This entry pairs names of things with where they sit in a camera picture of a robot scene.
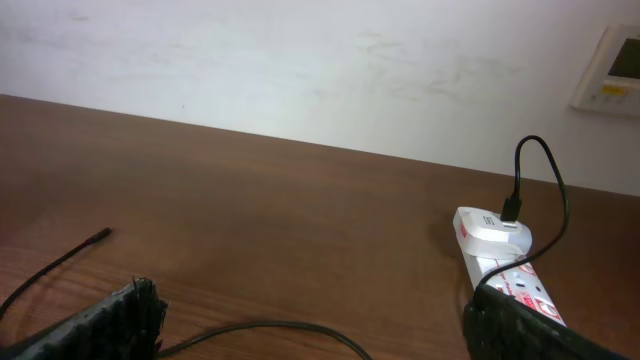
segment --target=wooden desk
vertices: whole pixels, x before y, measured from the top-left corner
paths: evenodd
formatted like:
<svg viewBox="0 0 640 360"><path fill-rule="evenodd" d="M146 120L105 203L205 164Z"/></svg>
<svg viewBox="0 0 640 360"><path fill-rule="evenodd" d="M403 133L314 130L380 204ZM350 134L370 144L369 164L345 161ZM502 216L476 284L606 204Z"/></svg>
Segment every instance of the wooden desk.
<svg viewBox="0 0 640 360"><path fill-rule="evenodd" d="M451 222L458 206L499 210L509 176L7 96L0 141L0 297L115 228L11 307L0 344L144 275L171 302L165 346L288 319L334 327L376 359L468 358L471 288ZM569 234L536 270L571 328L640 357L640 199L570 197ZM524 181L523 198L539 246L560 224L560 196ZM320 335L263 329L175 358L355 357Z"/></svg>

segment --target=black cable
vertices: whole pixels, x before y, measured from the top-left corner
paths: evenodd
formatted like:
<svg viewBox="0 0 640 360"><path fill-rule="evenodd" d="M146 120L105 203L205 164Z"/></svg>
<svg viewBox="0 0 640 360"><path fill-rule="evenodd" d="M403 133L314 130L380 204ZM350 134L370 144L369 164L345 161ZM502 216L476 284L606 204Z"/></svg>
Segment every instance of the black cable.
<svg viewBox="0 0 640 360"><path fill-rule="evenodd" d="M98 241L109 236L109 234L111 234L111 231L112 230L110 228L102 229L97 234L93 235L92 237L83 241L80 245L73 248L73 250L62 255L62 257L60 257L58 260L52 262L51 264L45 266L44 269L35 273L35 275L33 275L32 277L29 278L29 280L25 281L22 285L20 285L20 287L17 288L11 295L9 295L9 297L2 303L2 306L0 306L0 319L2 319L4 314L7 312L7 309L9 308L9 306L11 306L11 304L18 298L18 296L20 296L20 294L22 294L22 292L24 292L29 286L33 285L33 283L35 283L40 277L42 277L43 275L51 271L56 266L65 262L67 259L75 255L78 251L84 249L85 247L91 244L95 244Z"/></svg>
<svg viewBox="0 0 640 360"><path fill-rule="evenodd" d="M324 326L314 325L314 324L309 324L304 322L296 322L296 321L256 321L256 322L250 322L250 323L244 323L244 324L238 324L238 325L231 325L231 326L227 326L219 329L213 329L211 331L207 331L203 333L202 335L198 335L194 338L184 341L178 345L172 346L166 350L160 351L158 353L158 358L166 358L166 357L172 356L178 351L184 350L191 345L195 345L201 341L204 341L216 335L237 331L237 330L253 329L253 328L260 328L260 327L302 329L302 330L322 333L322 334L331 336L332 338L347 345L348 347L351 348L351 350L353 350L356 354L358 354L358 356L361 359L373 360L373 358L369 356L369 354L367 354L367 352L362 347L360 347L360 345L358 345L356 342L349 339L348 337L342 335L341 333Z"/></svg>
<svg viewBox="0 0 640 360"><path fill-rule="evenodd" d="M558 240L560 240L560 238L562 238L565 231L567 230L567 227L569 226L570 209L569 209L569 198L567 197L567 189L564 186L564 181L562 181L562 176L560 175L560 170L558 170L556 161L553 159L553 154L551 153L551 149L549 149L549 146L547 145L547 143L544 140L542 140L542 138L539 136L529 135L524 139L520 140L520 142L518 143L518 146L516 147L516 159L515 159L516 176L515 176L515 185L513 187L513 194L511 195L511 199L516 200L516 202L520 202L520 150L522 150L522 145L524 145L524 143L526 143L529 140L535 140L538 143L540 143L540 145L544 149L544 152L547 154L547 158L549 159L549 163L551 164L551 169L553 169L553 174L556 176L556 180L558 181L558 187L560 188L560 194L562 195L562 205L563 205L563 212L564 212L562 226L560 227L560 231L558 232L558 234L547 245L545 245L545 247L538 250L538 252L536 252L535 254L527 256L522 260L518 260L513 263L510 263L489 271L487 274L485 274L482 277L482 279L478 283L478 286L486 284L487 281L489 281L489 279L491 279L492 277L494 277L495 275L498 275L503 271L512 269L516 266L524 265L528 262L532 262L533 260L539 258L544 253L546 253L547 250L549 250L553 245L555 245L558 242Z"/></svg>

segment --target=white power strip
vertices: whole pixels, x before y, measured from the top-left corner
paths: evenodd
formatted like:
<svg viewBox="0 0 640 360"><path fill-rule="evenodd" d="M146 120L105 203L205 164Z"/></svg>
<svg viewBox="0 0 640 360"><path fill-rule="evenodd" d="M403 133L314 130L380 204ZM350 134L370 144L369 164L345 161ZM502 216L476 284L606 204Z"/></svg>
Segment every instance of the white power strip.
<svg viewBox="0 0 640 360"><path fill-rule="evenodd" d="M461 239L464 239L464 235L461 232L463 227L454 222L454 228L456 230L458 242L460 242ZM507 265L514 261L476 257L469 255L464 251L462 251L462 255L464 257L464 262L467 265L469 278L471 279L471 284L474 289L478 286L478 283L484 274L499 266ZM530 263L501 272L489 279L489 281L487 281L487 285L498 289L506 295L515 297L516 300L522 304L536 310L540 314L563 326L567 326L564 321L562 321L556 306L551 301L551 297L549 297L544 286L542 286L542 282Z"/></svg>

